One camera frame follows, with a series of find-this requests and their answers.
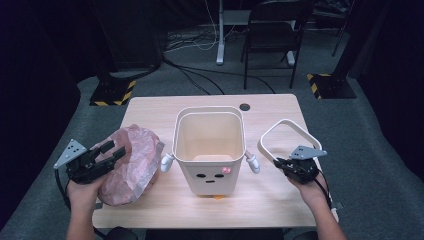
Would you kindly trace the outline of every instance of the yellow and black hazard tape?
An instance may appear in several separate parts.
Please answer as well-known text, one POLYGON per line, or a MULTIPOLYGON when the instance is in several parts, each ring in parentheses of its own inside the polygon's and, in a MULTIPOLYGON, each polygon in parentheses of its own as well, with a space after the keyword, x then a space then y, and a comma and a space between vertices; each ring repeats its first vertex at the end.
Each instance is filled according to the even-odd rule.
POLYGON ((319 88, 316 84, 316 80, 317 78, 331 77, 331 74, 308 74, 307 77, 308 77, 309 84, 311 85, 311 88, 312 88, 312 93, 314 94, 315 98, 322 99, 322 96, 319 93, 319 88))
POLYGON ((116 106, 116 105, 125 105, 130 99, 131 93, 134 90, 134 85, 136 81, 130 82, 128 89, 122 99, 115 101, 90 101, 91 106, 116 106))

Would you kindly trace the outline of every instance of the dark background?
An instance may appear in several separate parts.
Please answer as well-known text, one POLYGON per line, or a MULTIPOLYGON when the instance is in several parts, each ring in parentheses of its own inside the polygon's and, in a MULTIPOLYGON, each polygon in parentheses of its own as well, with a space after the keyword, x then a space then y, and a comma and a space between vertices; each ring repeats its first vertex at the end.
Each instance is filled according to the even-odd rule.
MULTIPOLYGON (((99 71, 116 72, 126 66, 134 67, 133 64, 140 68, 161 64, 161 39, 166 38, 167 31, 209 21, 202 0, 140 0, 132 1, 138 4, 139 12, 125 10, 131 6, 122 6, 116 12, 117 28, 105 25, 108 23, 102 22, 102 14, 96 12, 113 8, 107 8, 102 2, 0 2, 0 227, 19 205, 72 118, 80 97, 77 83, 99 71), (129 12, 138 14, 141 23, 133 21, 134 25, 128 25, 132 19, 129 12), (154 35, 137 24, 153 29, 154 35), (116 31, 119 26, 122 31, 127 30, 127 34, 138 32, 137 38, 147 42, 138 49, 126 49, 132 43, 125 41, 111 46, 109 38, 113 30, 105 29, 111 27, 116 31), (134 60, 117 58, 117 52, 128 51, 139 51, 139 54, 134 60)), ((216 19, 218 1, 208 2, 216 19)), ((226 8, 239 7, 239 3, 226 2, 232 2, 226 8)), ((243 8, 249 9, 256 2, 243 1, 243 8)), ((355 12, 359 17, 355 20, 360 20, 351 23, 350 33, 360 41, 348 43, 340 60, 342 65, 338 66, 342 73, 347 70, 347 74, 358 60, 357 51, 352 49, 361 49, 366 36, 375 31, 371 26, 386 2, 389 1, 359 1, 355 12)), ((423 157, 418 151, 424 145, 421 125, 424 121, 421 99, 424 37, 420 31, 424 26, 420 12, 423 4, 418 0, 390 2, 384 23, 378 29, 375 47, 368 51, 369 64, 357 80, 377 115, 384 136, 405 164, 424 179, 423 157)))

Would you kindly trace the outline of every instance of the table leg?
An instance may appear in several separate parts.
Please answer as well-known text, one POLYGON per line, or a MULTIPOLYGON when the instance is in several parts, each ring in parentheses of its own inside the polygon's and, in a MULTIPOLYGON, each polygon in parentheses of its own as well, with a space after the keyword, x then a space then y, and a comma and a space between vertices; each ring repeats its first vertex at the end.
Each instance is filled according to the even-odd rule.
POLYGON ((219 0, 219 44, 218 44, 218 53, 216 57, 216 64, 222 65, 224 63, 224 9, 222 6, 222 0, 219 0))

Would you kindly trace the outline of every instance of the gray carpet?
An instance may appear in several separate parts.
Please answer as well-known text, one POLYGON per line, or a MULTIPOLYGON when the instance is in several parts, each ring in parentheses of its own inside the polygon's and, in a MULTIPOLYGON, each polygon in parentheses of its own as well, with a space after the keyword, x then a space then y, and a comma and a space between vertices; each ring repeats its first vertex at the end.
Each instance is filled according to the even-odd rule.
MULTIPOLYGON (((307 81, 308 73, 331 73, 334 70, 347 38, 348 35, 345 35, 336 57, 331 57, 336 42, 335 32, 306 32, 291 90, 288 89, 290 72, 270 70, 251 71, 249 74, 279 75, 262 79, 276 93, 297 96, 310 133, 329 153, 320 159, 320 163, 333 199, 345 206, 338 214, 340 225, 349 239, 424 239, 424 184, 404 166, 383 137, 374 112, 356 80, 349 79, 349 83, 357 98, 332 100, 315 99, 307 81)), ((182 48, 165 56, 179 65, 241 74, 242 43, 242 37, 227 43, 223 66, 215 64, 217 45, 210 50, 182 48)), ((196 72, 212 79, 225 94, 272 94, 267 85, 255 78, 249 78, 248 89, 243 90, 241 75, 196 72)), ((191 76, 208 93, 221 94, 205 78, 191 76)), ((97 83, 93 77, 79 84, 81 102, 73 119, 44 169, 0 233, 0 239, 65 238, 70 215, 56 186, 53 164, 71 138, 91 146, 118 129, 127 107, 89 106, 89 98, 97 83)), ((178 69, 163 64, 153 74, 137 81, 131 97, 203 94, 206 93, 196 88, 178 69)), ((306 230, 310 229, 295 229, 286 235, 286 239, 306 230)), ((143 239, 144 230, 135 231, 143 239)))

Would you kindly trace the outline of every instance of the black curtain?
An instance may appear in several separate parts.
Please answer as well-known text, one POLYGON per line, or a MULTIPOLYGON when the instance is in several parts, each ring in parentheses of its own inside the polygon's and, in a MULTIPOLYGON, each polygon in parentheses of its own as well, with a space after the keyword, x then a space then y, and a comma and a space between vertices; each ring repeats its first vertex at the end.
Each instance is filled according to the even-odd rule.
POLYGON ((424 180, 424 4, 392 0, 358 79, 389 143, 424 180))
POLYGON ((83 74, 71 74, 60 54, 66 46, 57 47, 32 6, 0 1, 0 228, 49 159, 80 99, 76 83, 83 74))

